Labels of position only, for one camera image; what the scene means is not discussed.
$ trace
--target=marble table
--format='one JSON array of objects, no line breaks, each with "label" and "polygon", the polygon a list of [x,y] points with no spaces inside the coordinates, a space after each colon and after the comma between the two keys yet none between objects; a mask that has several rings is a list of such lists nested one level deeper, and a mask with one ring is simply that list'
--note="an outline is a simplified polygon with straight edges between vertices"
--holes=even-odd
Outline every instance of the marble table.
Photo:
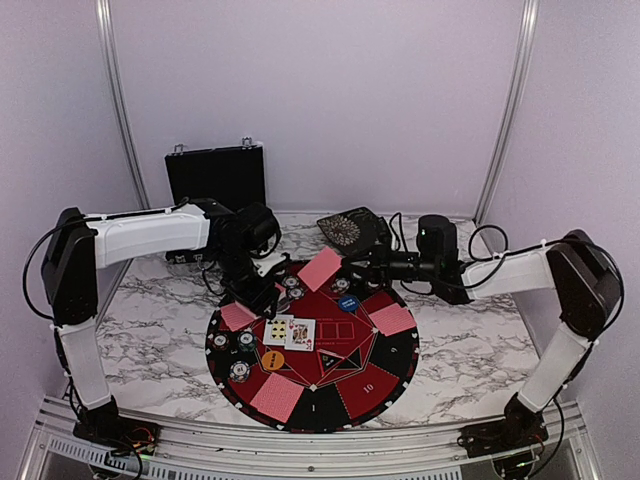
[{"label": "marble table", "polygon": [[[279,250],[310,259],[327,243],[315,221],[326,215],[278,214]],[[417,218],[405,217],[415,245]],[[457,221],[461,256],[474,229]],[[478,255],[486,247],[478,239]],[[361,428],[470,420],[502,412],[538,361],[510,296],[450,306],[403,290],[420,333],[418,369],[407,391]],[[416,290],[428,285],[413,284]],[[207,367],[205,332],[217,300],[195,266],[161,255],[134,260],[98,329],[105,374],[118,404],[182,419],[260,425],[232,406]]]}]

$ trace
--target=vent grille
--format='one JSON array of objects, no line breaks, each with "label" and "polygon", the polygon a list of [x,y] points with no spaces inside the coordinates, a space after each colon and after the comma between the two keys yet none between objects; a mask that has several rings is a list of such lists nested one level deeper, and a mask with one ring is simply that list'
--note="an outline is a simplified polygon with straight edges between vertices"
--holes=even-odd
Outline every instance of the vent grille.
[{"label": "vent grille", "polygon": [[[138,461],[131,457],[114,458],[106,449],[96,445],[78,443],[74,439],[52,436],[49,451],[82,463],[88,463],[114,472],[138,472]],[[274,480],[276,477],[256,475],[233,475],[206,472],[202,469],[182,466],[167,466],[156,462],[153,458],[143,457],[142,478],[148,480]],[[361,480],[463,480],[460,467],[430,470],[407,475],[384,475],[375,477],[359,477]]]}]

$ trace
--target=poker table mat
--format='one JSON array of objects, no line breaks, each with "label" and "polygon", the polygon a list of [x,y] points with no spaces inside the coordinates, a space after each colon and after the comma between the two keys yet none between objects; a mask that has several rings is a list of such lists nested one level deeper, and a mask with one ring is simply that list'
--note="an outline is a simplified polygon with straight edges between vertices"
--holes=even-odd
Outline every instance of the poker table mat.
[{"label": "poker table mat", "polygon": [[[289,283],[290,280],[285,282],[284,279],[297,278],[297,272],[305,264],[292,262],[276,276],[276,281],[280,285]],[[370,288],[365,282],[351,278],[345,282],[347,278],[345,272],[338,271],[316,292],[306,289],[300,281],[294,293],[299,296],[302,291],[303,296],[291,299],[289,309],[282,312],[296,318],[315,319],[312,352],[264,345],[267,322],[264,318],[231,332],[221,311],[213,314],[205,347],[207,363],[216,385],[232,405],[254,420],[278,430],[327,433],[360,425],[380,415],[402,395],[418,363],[418,330],[414,327],[390,336],[380,333],[369,315],[393,303],[402,307],[405,303],[393,289]],[[344,312],[338,306],[338,301],[346,295],[359,301],[353,313]],[[231,301],[231,298],[224,298],[220,306]],[[257,338],[256,348],[250,352],[238,348],[238,337],[245,331],[251,331]],[[213,338],[220,333],[229,339],[224,350],[216,350],[213,344]],[[281,352],[285,358],[284,365],[277,371],[266,370],[261,362],[262,356],[271,350]],[[242,383],[230,379],[231,365],[237,361],[249,365],[249,377]],[[293,387],[282,388],[275,398],[271,392],[271,404],[277,403],[286,409],[284,416],[271,414],[275,405],[269,408],[263,406],[264,402],[257,405],[258,408],[252,405],[271,375],[290,380],[284,383]],[[282,383],[282,378],[271,380],[280,381],[279,385]]]}]

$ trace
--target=orange poker chip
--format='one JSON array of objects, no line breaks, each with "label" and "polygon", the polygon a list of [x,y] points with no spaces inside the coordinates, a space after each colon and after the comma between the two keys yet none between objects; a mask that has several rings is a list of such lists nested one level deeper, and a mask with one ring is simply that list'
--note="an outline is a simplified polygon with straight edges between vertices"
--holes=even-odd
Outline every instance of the orange poker chip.
[{"label": "orange poker chip", "polygon": [[283,365],[284,355],[280,352],[271,350],[262,356],[262,366],[265,370],[273,372],[275,370],[280,370]]}]

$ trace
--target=metal frame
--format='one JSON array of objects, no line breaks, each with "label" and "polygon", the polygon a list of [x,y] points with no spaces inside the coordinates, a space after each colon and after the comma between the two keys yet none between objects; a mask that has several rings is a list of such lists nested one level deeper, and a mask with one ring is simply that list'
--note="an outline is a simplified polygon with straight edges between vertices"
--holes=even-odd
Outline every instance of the metal frame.
[{"label": "metal frame", "polygon": [[482,193],[478,199],[478,205],[473,216],[476,224],[480,225],[484,222],[493,195],[498,185],[498,179],[504,166],[507,156],[507,147],[509,146],[509,138],[511,137],[511,129],[513,122],[522,101],[522,92],[527,79],[529,63],[531,60],[531,51],[533,48],[533,37],[538,20],[539,0],[525,0],[524,9],[522,11],[522,23],[520,25],[520,36],[518,38],[518,47],[516,51],[516,60],[513,66],[513,74],[511,76],[511,85],[509,87],[509,96],[507,105],[502,117],[498,139],[493,150],[489,171],[482,188]]},{"label": "metal frame", "polygon": [[122,82],[120,80],[116,43],[113,34],[113,25],[111,23],[111,2],[109,0],[96,0],[96,12],[98,15],[98,29],[100,30],[100,39],[102,41],[111,99],[113,100],[116,120],[118,122],[120,136],[122,137],[122,145],[124,147],[127,165],[129,166],[129,172],[131,173],[140,208],[148,210],[151,208],[151,204],[142,179],[138,155],[133,143],[131,125],[129,124],[127,109],[125,107]]},{"label": "metal frame", "polygon": [[[572,448],[580,478],[599,480],[578,405],[575,402],[566,403],[563,411],[566,418],[565,439]],[[144,457],[147,473],[143,478],[151,479],[189,478],[187,474],[193,473],[193,478],[195,474],[200,474],[201,480],[338,480],[354,477],[362,480],[417,480],[444,479],[447,472],[449,478],[455,479],[455,472],[461,468],[464,472],[465,466],[529,450],[525,448],[469,459],[465,450],[456,443],[459,429],[469,422],[384,429],[356,428],[330,435],[291,435],[266,427],[238,427],[126,410],[123,410],[123,414],[161,425],[155,454]],[[548,409],[545,420],[550,433],[549,442],[553,443],[560,433],[557,410]],[[66,401],[45,398],[18,479],[41,480],[50,452],[104,467],[106,449],[73,437],[71,432],[74,423],[75,416]],[[110,465],[110,468],[113,471],[135,472],[137,464],[132,459],[121,459],[119,464]]]}]

